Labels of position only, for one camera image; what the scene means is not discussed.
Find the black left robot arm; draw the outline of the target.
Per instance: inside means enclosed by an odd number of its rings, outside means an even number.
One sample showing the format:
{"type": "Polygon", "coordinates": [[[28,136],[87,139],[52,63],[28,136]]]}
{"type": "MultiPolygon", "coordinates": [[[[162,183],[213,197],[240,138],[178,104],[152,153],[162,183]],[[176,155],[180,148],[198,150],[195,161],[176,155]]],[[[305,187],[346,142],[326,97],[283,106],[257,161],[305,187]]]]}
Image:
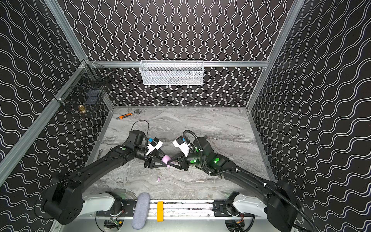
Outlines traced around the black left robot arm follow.
{"type": "Polygon", "coordinates": [[[119,212],[119,197],[110,193],[84,196],[83,193],[97,180],[137,158],[149,168],[166,167],[160,157],[163,143],[158,138],[148,139],[144,132],[132,130],[126,141],[113,147],[102,158],[71,174],[58,174],[42,193],[42,210],[62,225],[80,215],[95,211],[119,212]]]}

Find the purple earbud charging case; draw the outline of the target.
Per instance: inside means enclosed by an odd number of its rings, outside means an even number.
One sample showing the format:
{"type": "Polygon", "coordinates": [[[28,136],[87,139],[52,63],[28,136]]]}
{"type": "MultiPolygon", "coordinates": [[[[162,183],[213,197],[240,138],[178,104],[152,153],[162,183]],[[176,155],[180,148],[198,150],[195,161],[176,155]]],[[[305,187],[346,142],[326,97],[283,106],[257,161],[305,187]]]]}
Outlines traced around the purple earbud charging case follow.
{"type": "Polygon", "coordinates": [[[168,155],[165,155],[163,158],[162,158],[162,161],[169,167],[169,161],[171,160],[172,158],[168,155]]]}

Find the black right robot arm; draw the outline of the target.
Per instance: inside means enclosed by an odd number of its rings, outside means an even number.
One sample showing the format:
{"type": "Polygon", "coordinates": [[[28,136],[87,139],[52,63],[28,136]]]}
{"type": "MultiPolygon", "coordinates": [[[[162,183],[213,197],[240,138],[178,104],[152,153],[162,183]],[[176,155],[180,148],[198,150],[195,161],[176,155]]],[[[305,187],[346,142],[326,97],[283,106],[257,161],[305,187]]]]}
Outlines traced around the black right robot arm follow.
{"type": "Polygon", "coordinates": [[[191,143],[183,136],[177,137],[173,145],[181,151],[168,165],[187,170],[189,165],[198,165],[209,176],[222,175],[245,190],[255,194],[262,203],[262,212],[269,223],[281,232],[290,232],[298,215],[296,197],[286,182],[273,182],[236,165],[224,155],[214,152],[206,137],[191,143]]]}

